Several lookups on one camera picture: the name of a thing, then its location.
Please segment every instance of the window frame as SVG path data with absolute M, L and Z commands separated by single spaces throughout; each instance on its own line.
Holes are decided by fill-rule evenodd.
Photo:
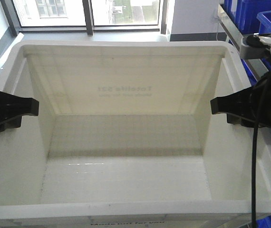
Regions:
M 0 0 L 4 13 L 8 19 L 9 28 L 12 35 L 17 36 L 19 32 L 86 32 L 89 36 L 93 32 L 118 32 L 118 31 L 160 31 L 161 34 L 166 33 L 166 15 L 168 0 L 160 0 L 159 15 L 157 25 L 110 25 L 110 26 L 94 26 L 93 9 L 91 0 L 82 0 L 85 15 L 85 26 L 35 26 L 27 27 L 21 26 L 19 17 L 17 15 L 13 0 Z M 51 18 L 62 18 L 66 16 L 55 16 Z

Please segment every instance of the glass pane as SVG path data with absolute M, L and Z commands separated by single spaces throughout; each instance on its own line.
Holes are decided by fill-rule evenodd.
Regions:
M 58 15 L 59 16 L 65 16 L 66 15 L 64 7 L 58 6 Z
M 50 5 L 55 5 L 55 1 L 54 0 L 49 0 L 49 4 Z
M 45 4 L 44 0 L 36 0 L 36 2 L 37 2 L 38 5 Z
M 13 0 L 13 2 L 21 26 L 86 25 L 82 0 Z
M 94 25 L 156 25 L 160 0 L 93 0 Z
M 47 8 L 45 6 L 38 6 L 38 10 L 39 10 L 39 15 L 41 17 L 47 17 L 48 16 Z

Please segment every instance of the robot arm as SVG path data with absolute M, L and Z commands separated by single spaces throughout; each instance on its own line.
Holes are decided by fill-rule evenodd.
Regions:
M 251 35 L 247 38 L 250 46 L 265 48 L 271 57 L 271 34 Z M 245 127 L 254 127 L 259 100 L 271 71 L 267 72 L 256 85 L 236 92 L 234 94 L 217 97 L 211 100 L 212 114 L 226 113 L 227 123 L 241 124 Z M 271 128 L 271 82 L 266 93 L 260 127 Z

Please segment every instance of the metal shelf rack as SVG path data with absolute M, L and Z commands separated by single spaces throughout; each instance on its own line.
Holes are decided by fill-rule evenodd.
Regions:
M 218 17 L 220 20 L 220 25 L 224 29 L 226 35 L 231 40 L 236 49 L 239 51 L 242 38 L 246 37 L 247 35 L 241 34 L 241 32 L 237 29 L 236 25 L 232 22 L 230 17 L 224 11 L 222 5 L 218 6 Z M 257 80 L 259 80 L 262 75 L 268 72 L 267 67 L 262 63 L 260 59 L 247 59 L 244 61 Z

